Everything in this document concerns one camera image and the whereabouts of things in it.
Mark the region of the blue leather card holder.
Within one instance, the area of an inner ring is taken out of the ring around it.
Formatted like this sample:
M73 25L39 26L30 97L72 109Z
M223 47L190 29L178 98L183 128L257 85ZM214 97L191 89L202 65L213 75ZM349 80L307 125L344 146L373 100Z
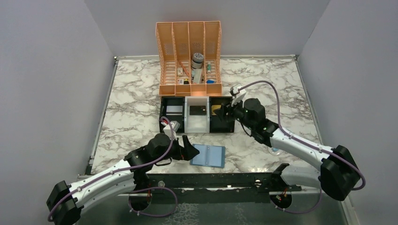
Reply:
M190 160L190 165L213 168L225 167L226 148L224 146L193 144L193 147L199 150L199 154Z

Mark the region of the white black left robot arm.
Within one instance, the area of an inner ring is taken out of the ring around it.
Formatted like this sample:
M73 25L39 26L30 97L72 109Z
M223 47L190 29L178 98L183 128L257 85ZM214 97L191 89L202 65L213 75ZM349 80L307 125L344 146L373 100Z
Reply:
M186 135L182 138L183 145L180 145L178 139L157 134L147 145L130 151L114 166L96 175L71 184L60 181L47 199L47 220L56 225L72 225L80 219L83 210L109 197L128 191L154 190L146 173L156 163L167 159L190 161L199 154Z

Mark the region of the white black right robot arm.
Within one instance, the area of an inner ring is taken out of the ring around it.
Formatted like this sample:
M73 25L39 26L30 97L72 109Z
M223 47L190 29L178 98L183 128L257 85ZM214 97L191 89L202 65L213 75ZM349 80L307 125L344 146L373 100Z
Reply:
M223 103L214 110L225 122L238 121L251 131L258 143L290 153L320 172L321 189L331 198L343 201L360 180L360 171L350 151L342 146L316 144L285 130L266 117L265 107L256 98L235 105Z

